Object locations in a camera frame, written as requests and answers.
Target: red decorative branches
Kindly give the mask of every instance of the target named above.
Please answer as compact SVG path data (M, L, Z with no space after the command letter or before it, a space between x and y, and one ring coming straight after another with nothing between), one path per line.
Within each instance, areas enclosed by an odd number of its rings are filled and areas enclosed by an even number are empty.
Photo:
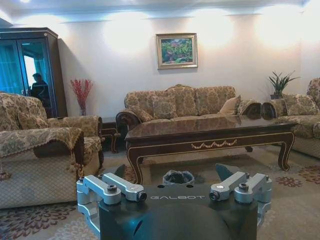
M81 109L86 108L86 100L94 84L88 79L71 80L71 87Z

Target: side table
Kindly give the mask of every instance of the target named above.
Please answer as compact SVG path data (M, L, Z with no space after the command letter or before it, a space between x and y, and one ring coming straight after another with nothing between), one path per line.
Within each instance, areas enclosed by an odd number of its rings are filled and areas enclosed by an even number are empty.
M116 154L118 152L116 149L116 141L117 138L120 137L120 133L118 133L115 117L102 118L101 136L106 139L111 138L111 152Z

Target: picture frame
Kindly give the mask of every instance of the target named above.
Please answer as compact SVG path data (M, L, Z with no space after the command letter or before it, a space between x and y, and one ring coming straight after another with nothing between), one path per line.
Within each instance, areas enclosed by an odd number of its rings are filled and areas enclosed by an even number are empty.
M158 70L198 67L196 33L156 34L156 49Z

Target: coffee table leg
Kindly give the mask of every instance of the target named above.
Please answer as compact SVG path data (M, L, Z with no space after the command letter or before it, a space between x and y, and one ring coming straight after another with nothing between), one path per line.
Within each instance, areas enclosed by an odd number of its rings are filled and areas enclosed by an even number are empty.
M294 135L288 134L285 138L285 141L281 143L281 149L278 157L278 165L284 171L288 171L290 169L290 166L288 165L288 156L294 141Z
M245 150L246 150L248 153L252 153L253 148L252 148L251 146L246 146L246 147L245 147Z
M116 142L117 142L117 136L112 135L112 140L111 140L111 152L116 154L118 153L117 149L116 149Z
M127 151L126 156L135 173L135 184L142 184L143 176L140 169L140 163L142 163L143 157L139 157L137 154L134 153L134 151Z

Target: vase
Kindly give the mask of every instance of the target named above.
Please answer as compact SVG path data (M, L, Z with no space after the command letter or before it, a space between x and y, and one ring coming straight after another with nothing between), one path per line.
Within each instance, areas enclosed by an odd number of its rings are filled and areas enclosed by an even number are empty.
M282 94L281 93L274 93L270 95L271 99L282 99Z
M87 111L86 111L86 104L81 104L80 105L80 116L86 116Z

